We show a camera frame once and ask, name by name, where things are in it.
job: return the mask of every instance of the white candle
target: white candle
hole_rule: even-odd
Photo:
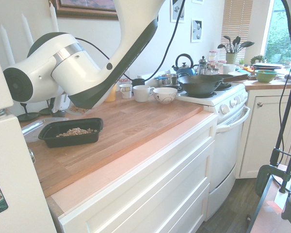
[[[2,25],[0,27],[0,32],[1,32],[1,37],[2,37],[2,41],[3,41],[4,50],[5,50],[6,56],[7,56],[8,61],[9,61],[9,65],[14,65],[15,60],[13,57],[8,34],[6,33],[6,30],[4,29],[4,27]]]
[[[31,47],[31,45],[33,45],[33,39],[32,39],[32,35],[31,35],[31,32],[30,32],[28,21],[27,21],[26,17],[23,14],[21,14],[21,21],[23,23],[23,27],[24,27],[24,30],[25,30],[25,34],[26,34],[26,38],[27,38],[28,44]]]
[[[54,32],[59,32],[55,8],[51,2],[50,2],[49,9],[50,9],[50,16],[52,17]]]

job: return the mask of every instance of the french press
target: french press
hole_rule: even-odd
[[[207,74],[207,59],[202,56],[202,59],[198,61],[198,74]]]

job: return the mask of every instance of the refrigerator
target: refrigerator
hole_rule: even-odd
[[[55,233],[0,67],[0,233]]]

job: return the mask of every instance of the cup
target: cup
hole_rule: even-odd
[[[134,96],[137,102],[147,102],[149,100],[149,96],[153,95],[154,87],[150,87],[148,85],[139,85],[134,86]]]
[[[138,85],[145,85],[145,80],[144,79],[133,79],[131,81],[132,87],[138,86]]]
[[[236,69],[235,64],[223,64],[223,74],[228,74],[229,72],[234,72]]]
[[[131,98],[131,90],[132,90],[131,84],[121,84],[120,85],[120,92],[122,92],[123,99]]]

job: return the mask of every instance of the black cable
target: black cable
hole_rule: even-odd
[[[287,3],[287,0],[281,0],[281,1],[282,1],[283,5],[285,7],[285,10],[286,10],[287,22],[288,22],[288,30],[289,30],[289,34],[291,35],[291,16],[290,16],[289,6],[288,6],[288,3]],[[288,120],[290,109],[291,109],[291,90],[290,90],[289,98],[288,98],[288,101],[287,101],[286,110],[285,110],[285,113],[284,113],[284,116],[283,116],[283,119],[282,119],[282,123],[280,125],[280,131],[279,131],[279,134],[278,134],[278,138],[277,138],[275,149],[279,149],[280,144],[281,144],[281,142],[283,140],[282,139],[282,135],[283,135],[283,132],[284,132],[285,127],[286,127],[286,123],[287,123],[287,120]],[[271,156],[271,159],[270,159],[271,165],[278,166],[278,157],[279,157],[279,154],[276,153],[275,150],[273,150],[273,153],[272,153],[272,156]]]
[[[282,98],[283,98],[284,92],[285,92],[285,90],[286,90],[288,80],[289,80],[289,79],[287,78],[287,79],[286,79],[286,82],[285,82],[285,85],[284,85],[284,87],[283,87],[283,90],[282,90],[281,96],[280,96],[280,100],[279,100],[279,121],[280,121],[280,127],[281,127],[281,124],[282,124],[282,120],[281,120],[281,101],[282,101]],[[285,150],[285,143],[284,143],[283,135],[281,135],[281,140],[282,140],[282,151],[284,151],[284,150]],[[281,164],[282,159],[283,159],[283,156],[284,156],[284,153],[281,153],[281,158],[280,158],[279,164]]]
[[[81,41],[84,41],[84,42],[86,42],[86,43],[88,43],[88,44],[90,44],[91,46],[94,46],[99,52],[101,52],[102,53],[102,55],[104,55],[108,60],[110,60],[110,58],[100,49],[100,48],[98,48],[96,45],[94,45],[94,44],[92,44],[91,42],[89,42],[89,41],[87,41],[87,40],[84,40],[84,39],[82,39],[82,38],[77,38],[76,37],[76,39],[77,40],[81,40]],[[132,79],[130,79],[126,74],[123,74],[126,78],[128,78],[129,80],[132,80]]]
[[[175,37],[175,34],[176,34],[176,31],[177,31],[177,27],[178,27],[178,24],[179,24],[179,20],[180,20],[180,16],[181,16],[181,12],[182,12],[182,9],[183,9],[183,7],[184,7],[184,3],[185,3],[185,0],[183,0],[182,1],[182,4],[181,4],[181,7],[180,7],[180,10],[179,10],[179,15],[178,15],[178,17],[177,17],[177,20],[176,20],[176,25],[175,25],[175,28],[174,28],[174,32],[173,32],[173,34],[172,34],[172,36],[171,36],[171,38],[170,38],[170,41],[169,41],[169,43],[168,43],[168,46],[167,46],[167,49],[166,49],[166,51],[165,51],[165,54],[164,54],[164,57],[163,57],[163,59],[162,59],[162,61],[161,61],[161,63],[160,63],[160,65],[159,65],[159,67],[156,69],[156,71],[151,75],[151,77],[149,77],[148,79],[146,79],[145,80],[145,82],[146,81],[148,81],[148,80],[150,80],[151,78],[153,78],[153,76],[159,71],[159,69],[162,67],[162,65],[163,65],[163,63],[164,63],[164,61],[165,61],[165,58],[166,58],[166,56],[167,56],[167,53],[168,53],[168,50],[169,50],[169,47],[170,47],[170,45],[171,45],[171,43],[173,42],[173,40],[174,40],[174,37]],[[89,42],[89,41],[87,41],[87,40],[84,40],[84,39],[81,39],[81,38],[76,38],[77,40],[81,40],[81,41],[84,41],[84,42],[86,42],[86,43],[88,43],[88,44],[90,44],[90,45],[92,45],[92,46],[94,46],[99,52],[101,52],[108,60],[109,60],[109,57],[100,49],[100,48],[98,48],[96,45],[94,45],[94,44],[92,44],[91,42]],[[131,79],[130,77],[128,77],[126,74],[124,74],[124,76],[126,77],[126,78],[128,78],[129,80],[133,80],[133,79]]]
[[[160,63],[160,65],[159,65],[159,67],[156,69],[156,71],[155,71],[155,72],[154,72],[154,73],[153,73],[153,74],[152,74],[148,79],[146,79],[145,81],[148,81],[148,80],[150,80],[151,78],[153,78],[153,76],[157,73],[157,71],[159,71],[159,69],[160,69],[161,66],[163,65],[163,63],[164,63],[164,61],[165,61],[165,58],[166,58],[166,56],[167,56],[167,53],[168,53],[169,47],[170,47],[170,45],[171,45],[171,42],[173,42],[173,39],[174,39],[174,37],[175,37],[176,30],[177,30],[178,23],[179,23],[180,16],[181,16],[181,12],[182,12],[182,9],[183,9],[183,7],[184,7],[184,3],[185,3],[185,0],[182,0],[182,4],[181,4],[180,10],[179,10],[179,15],[178,15],[178,17],[177,17],[177,21],[176,21],[175,29],[174,29],[174,32],[173,32],[173,34],[172,34],[172,36],[171,36],[171,39],[170,39],[169,44],[168,44],[168,46],[167,46],[167,49],[166,49],[166,51],[165,51],[164,57],[163,57],[163,59],[162,59],[162,62]]]

